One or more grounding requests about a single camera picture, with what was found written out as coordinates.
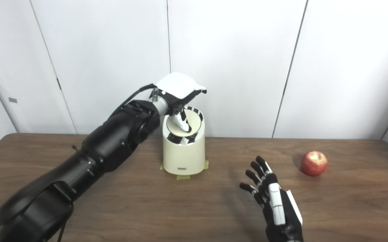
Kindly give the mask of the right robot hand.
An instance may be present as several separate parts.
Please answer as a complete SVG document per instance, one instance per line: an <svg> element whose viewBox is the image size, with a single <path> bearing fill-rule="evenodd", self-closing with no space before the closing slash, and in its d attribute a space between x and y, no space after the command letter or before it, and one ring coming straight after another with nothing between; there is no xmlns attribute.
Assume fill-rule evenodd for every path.
<svg viewBox="0 0 388 242"><path fill-rule="evenodd" d="M246 170L254 186L240 183L239 187L253 195L263 210L265 233L270 242L303 242L303 218L290 190L283 190L268 163L257 156L251 162L254 171Z"/></svg>

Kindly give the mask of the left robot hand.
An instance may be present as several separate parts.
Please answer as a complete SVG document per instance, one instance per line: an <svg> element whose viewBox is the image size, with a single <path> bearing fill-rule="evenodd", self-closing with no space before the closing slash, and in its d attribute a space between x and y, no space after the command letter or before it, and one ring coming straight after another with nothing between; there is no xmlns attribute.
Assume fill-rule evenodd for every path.
<svg viewBox="0 0 388 242"><path fill-rule="evenodd" d="M159 109L160 115L173 116L177 125L186 133L192 128L188 122L184 107L200 93L207 93L207 89L196 83L187 75L171 73L156 84L152 92L153 102L162 102L164 108Z"/></svg>

